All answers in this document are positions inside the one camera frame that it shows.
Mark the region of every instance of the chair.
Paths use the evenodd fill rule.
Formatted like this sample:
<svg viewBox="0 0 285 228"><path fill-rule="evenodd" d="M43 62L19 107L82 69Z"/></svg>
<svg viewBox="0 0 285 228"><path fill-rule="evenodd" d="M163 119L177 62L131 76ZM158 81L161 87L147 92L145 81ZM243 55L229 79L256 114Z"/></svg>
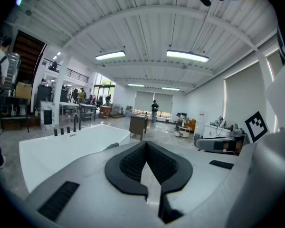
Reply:
<svg viewBox="0 0 285 228"><path fill-rule="evenodd" d="M190 130L189 132L194 132L195 130L195 123L196 123L196 120L192 119L192 120L189 120L189 123L186 123L186 127L190 127L192 128L192 130Z"/></svg>

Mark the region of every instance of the gray floor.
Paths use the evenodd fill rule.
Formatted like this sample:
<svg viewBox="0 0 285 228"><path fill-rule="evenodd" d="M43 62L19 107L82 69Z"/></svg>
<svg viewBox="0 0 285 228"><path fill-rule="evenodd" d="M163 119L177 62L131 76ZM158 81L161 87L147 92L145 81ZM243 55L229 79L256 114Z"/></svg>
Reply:
<svg viewBox="0 0 285 228"><path fill-rule="evenodd" d="M130 118L118 118L118 119L96 119L95 121L86 121L82 123L82 127L89 127L96 124L106 124L113 127L128 130L130 125ZM63 127L70 126L73 129L74 123L67 123ZM190 134L189 138L181 138L174 136L174 124L156 122L156 124L148 124L147 133L144 134L143 140L160 141L163 143L177 145L180 148L189 148L197 150L193 145L193 134ZM13 131L3 131L0 136L0 145L3 154L6 156L6 164L0 173L3 175L7 188L13 193L17 194L22 199L28 196L28 190L26 188L20 158L19 158L19 141L34 139L43 136L53 135L53 131L41 131L39 127L31 127L30 133L26 128ZM131 134L131 142L139 141L140 135ZM146 185L149 190L149 204L157 210L160 195L160 185L156 178L152 174L150 168L146 165L142 173L142 184Z"/></svg>

